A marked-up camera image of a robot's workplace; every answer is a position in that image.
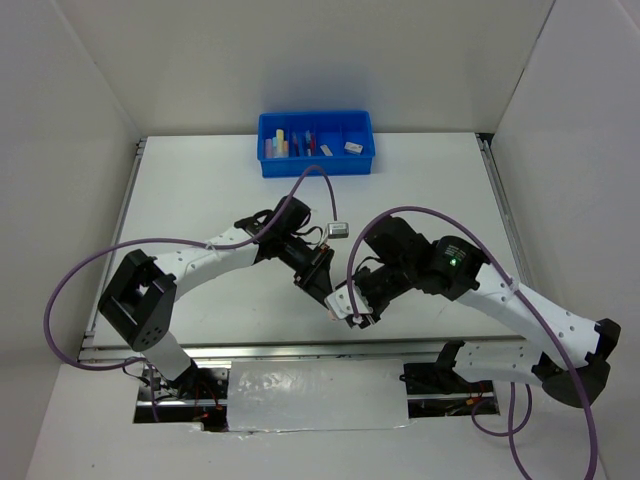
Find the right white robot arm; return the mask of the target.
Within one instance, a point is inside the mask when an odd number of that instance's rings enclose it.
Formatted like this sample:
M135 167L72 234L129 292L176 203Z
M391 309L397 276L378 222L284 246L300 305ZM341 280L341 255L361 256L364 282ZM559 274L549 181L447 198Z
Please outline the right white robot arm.
M520 335L507 343L447 342L435 363L444 390L481 381L529 384L575 408L593 404L604 390L621 332L613 320L576 315L506 280L495 261L466 240L430 242L399 217L383 218L364 241L380 267L358 270L327 301L350 327L377 323L393 300L418 290L479 311Z

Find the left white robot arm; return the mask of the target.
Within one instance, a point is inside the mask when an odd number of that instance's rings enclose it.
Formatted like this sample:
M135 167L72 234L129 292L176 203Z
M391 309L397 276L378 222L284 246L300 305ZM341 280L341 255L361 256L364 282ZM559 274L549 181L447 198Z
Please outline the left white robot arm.
M294 272L294 284L318 303L332 293L333 250L302 236L310 208L282 198L273 210L240 219L205 248L150 256L137 249L119 264L98 310L135 352L162 377L176 399L189 397L206 377L170 332L174 304L188 292L234 270L278 259Z

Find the blue ballpoint pen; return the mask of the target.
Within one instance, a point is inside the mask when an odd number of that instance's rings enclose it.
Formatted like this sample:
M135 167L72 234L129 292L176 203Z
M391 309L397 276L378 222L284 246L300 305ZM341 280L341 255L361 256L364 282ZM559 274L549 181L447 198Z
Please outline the blue ballpoint pen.
M307 130L304 134L304 153L306 156L312 155L312 137L311 132Z

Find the grey white eraser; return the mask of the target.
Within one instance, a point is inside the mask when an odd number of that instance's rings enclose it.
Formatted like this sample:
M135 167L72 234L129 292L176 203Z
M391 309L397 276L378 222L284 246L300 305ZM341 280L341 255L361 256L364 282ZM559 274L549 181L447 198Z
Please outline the grey white eraser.
M320 148L320 151L322 152L322 154L324 156L332 156L333 155L332 151L330 150L330 148L326 144L320 145L319 148Z

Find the white red eraser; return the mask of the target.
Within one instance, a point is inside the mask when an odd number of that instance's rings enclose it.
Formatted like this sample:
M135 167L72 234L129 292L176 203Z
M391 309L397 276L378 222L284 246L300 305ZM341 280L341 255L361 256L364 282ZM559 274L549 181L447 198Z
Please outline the white red eraser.
M347 141L344 144L344 151L354 155L360 155L364 150L364 147L361 144L353 143Z

